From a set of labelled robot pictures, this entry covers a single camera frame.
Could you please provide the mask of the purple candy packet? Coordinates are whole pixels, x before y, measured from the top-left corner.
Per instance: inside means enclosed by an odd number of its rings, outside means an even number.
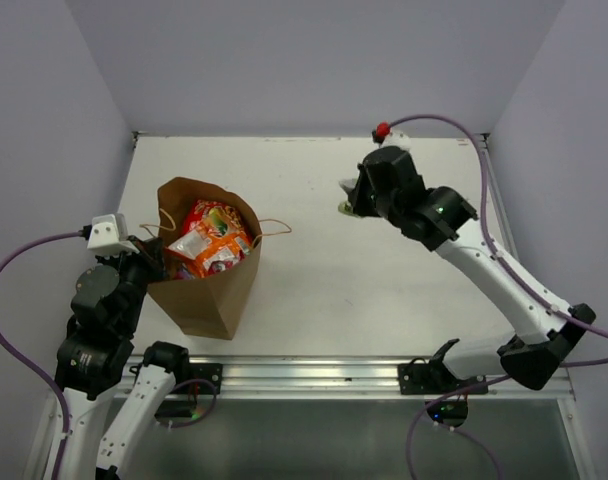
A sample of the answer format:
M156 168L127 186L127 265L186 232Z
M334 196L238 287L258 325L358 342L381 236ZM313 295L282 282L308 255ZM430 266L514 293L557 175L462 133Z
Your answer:
M173 274L173 280L192 280L196 275L184 264L179 265Z

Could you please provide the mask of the green small snack packet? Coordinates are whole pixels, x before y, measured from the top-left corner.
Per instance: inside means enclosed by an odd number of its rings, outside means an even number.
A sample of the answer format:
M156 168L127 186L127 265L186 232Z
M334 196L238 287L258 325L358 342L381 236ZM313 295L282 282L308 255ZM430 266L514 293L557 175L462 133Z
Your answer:
M359 210L360 185L358 178L342 179L338 182L346 198L339 204L338 211L344 215L362 218Z

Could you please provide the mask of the orange white snack packet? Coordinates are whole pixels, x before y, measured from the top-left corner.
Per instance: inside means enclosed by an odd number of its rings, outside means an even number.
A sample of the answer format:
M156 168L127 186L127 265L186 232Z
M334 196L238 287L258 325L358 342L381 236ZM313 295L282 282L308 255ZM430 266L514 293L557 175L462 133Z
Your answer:
M206 278L204 262L207 259L236 256L241 262L251 253L251 244L252 240L244 228L222 238L204 237L192 230L172 242L167 251L178 259L180 264L186 265L196 278Z

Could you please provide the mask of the brown paper bag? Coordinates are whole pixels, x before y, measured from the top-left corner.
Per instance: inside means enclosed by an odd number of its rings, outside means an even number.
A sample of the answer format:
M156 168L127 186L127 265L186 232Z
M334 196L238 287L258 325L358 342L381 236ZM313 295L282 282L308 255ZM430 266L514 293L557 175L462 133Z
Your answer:
M182 225L197 200L213 200L238 210L243 228L252 240L251 253L231 269L192 280L173 280L181 265L167 247L183 233ZM183 333L231 340L235 336L253 287L261 257L261 220L237 194L215 184L176 177L157 190L160 221L156 225L163 240L168 279L151 284L148 294Z

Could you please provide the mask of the red snack packet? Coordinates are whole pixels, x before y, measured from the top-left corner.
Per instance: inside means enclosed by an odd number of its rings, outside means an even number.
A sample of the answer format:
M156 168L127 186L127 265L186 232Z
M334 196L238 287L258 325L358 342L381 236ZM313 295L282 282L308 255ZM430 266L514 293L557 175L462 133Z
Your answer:
M196 230L204 237L222 238L243 230L243 222L234 207L213 200L197 200L186 215L181 232Z

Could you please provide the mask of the pink small snack packet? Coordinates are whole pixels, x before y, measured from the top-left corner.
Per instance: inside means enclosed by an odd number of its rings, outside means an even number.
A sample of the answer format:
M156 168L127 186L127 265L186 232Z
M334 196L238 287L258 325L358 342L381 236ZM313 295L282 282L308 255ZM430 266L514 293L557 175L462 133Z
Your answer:
M205 276L212 276L234 267L239 262L236 256L212 257L204 262Z

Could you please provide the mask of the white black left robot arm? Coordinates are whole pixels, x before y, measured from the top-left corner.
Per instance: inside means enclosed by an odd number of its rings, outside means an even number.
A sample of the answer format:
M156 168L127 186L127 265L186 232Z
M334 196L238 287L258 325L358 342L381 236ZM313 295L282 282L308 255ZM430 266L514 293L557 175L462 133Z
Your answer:
M166 276L161 240L129 240L132 250L100 258L78 279L57 352L55 383L66 404L57 414L44 472L49 479L124 478L164 398L191 383L187 349L157 341L146 349L122 409L112 424L105 423L148 287Z

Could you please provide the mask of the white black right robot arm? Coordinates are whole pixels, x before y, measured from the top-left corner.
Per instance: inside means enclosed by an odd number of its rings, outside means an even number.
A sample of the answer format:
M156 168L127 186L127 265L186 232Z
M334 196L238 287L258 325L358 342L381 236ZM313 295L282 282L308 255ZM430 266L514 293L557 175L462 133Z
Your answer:
M340 183L345 209L380 217L463 273L502 313L511 332L482 340L452 339L410 377L452 392L478 376L506 375L542 389L592 324L585 303L571 305L548 291L514 257L484 234L475 208L454 189L428 188L411 154L398 146L369 153L355 179Z

